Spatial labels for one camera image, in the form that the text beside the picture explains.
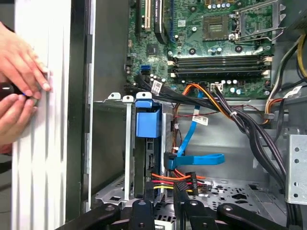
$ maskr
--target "expansion slot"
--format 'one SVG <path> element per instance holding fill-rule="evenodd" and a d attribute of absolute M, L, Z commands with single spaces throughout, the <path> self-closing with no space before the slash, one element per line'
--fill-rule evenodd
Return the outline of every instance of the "expansion slot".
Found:
<path fill-rule="evenodd" d="M 167 35 L 164 22 L 164 1 L 165 0 L 154 0 L 154 33 L 157 40 L 161 44 L 166 45 Z"/>
<path fill-rule="evenodd" d="M 145 31 L 151 30 L 152 1 L 145 0 Z"/>
<path fill-rule="evenodd" d="M 180 79 L 253 78 L 271 69 L 265 60 L 261 56 L 175 58 L 169 72 Z"/>
<path fill-rule="evenodd" d="M 142 29 L 142 0 L 136 0 L 135 9 L 135 36 L 137 39 L 141 37 Z"/>

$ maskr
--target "yellow wire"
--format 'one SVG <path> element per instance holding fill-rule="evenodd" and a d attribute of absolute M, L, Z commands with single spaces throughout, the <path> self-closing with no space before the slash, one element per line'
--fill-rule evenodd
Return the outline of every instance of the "yellow wire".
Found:
<path fill-rule="evenodd" d="M 154 189 L 157 189 L 157 188 L 168 188 L 168 189 L 174 189 L 173 187 L 169 187 L 169 186 L 163 186 L 163 185 L 160 185 L 160 186 L 155 186 L 153 187 Z M 187 192 L 189 193 L 192 193 L 193 191 L 192 190 L 186 190 Z"/>
<path fill-rule="evenodd" d="M 206 96 L 209 98 L 209 100 L 218 108 L 218 110 L 222 114 L 224 114 L 225 116 L 227 116 L 229 119 L 232 120 L 232 118 L 227 113 L 225 113 L 225 111 L 221 108 L 221 106 L 217 103 L 217 101 L 204 88 L 202 88 L 200 85 L 196 85 L 196 84 L 193 84 L 193 86 L 200 89 L 201 91 L 203 91 L 206 94 Z"/>
<path fill-rule="evenodd" d="M 304 62 L 303 62 L 303 47 L 304 47 L 304 40 L 306 38 L 306 35 L 301 36 L 298 46 L 297 46 L 297 62 L 298 66 L 305 78 L 307 78 L 307 72 L 304 68 Z"/>

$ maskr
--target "sata port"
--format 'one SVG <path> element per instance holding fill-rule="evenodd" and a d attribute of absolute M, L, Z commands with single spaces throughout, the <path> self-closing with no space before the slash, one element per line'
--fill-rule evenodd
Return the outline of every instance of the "sata port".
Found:
<path fill-rule="evenodd" d="M 150 65 L 141 65 L 141 70 L 150 70 Z"/>
<path fill-rule="evenodd" d="M 150 70 L 141 70 L 142 75 L 150 75 Z"/>

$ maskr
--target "chip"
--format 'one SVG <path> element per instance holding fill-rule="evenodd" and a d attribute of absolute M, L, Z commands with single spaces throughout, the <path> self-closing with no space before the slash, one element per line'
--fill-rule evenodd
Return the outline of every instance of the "chip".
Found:
<path fill-rule="evenodd" d="M 228 16 L 204 17 L 203 41 L 228 40 Z"/>
<path fill-rule="evenodd" d="M 147 56 L 157 56 L 159 54 L 158 44 L 147 44 Z"/>

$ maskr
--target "red wire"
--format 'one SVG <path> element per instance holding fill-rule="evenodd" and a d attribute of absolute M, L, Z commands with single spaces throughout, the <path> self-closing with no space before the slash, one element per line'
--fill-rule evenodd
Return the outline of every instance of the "red wire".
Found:
<path fill-rule="evenodd" d="M 174 182 L 170 182 L 170 181 L 152 181 L 154 183 L 165 183 L 165 184 L 174 184 Z"/>

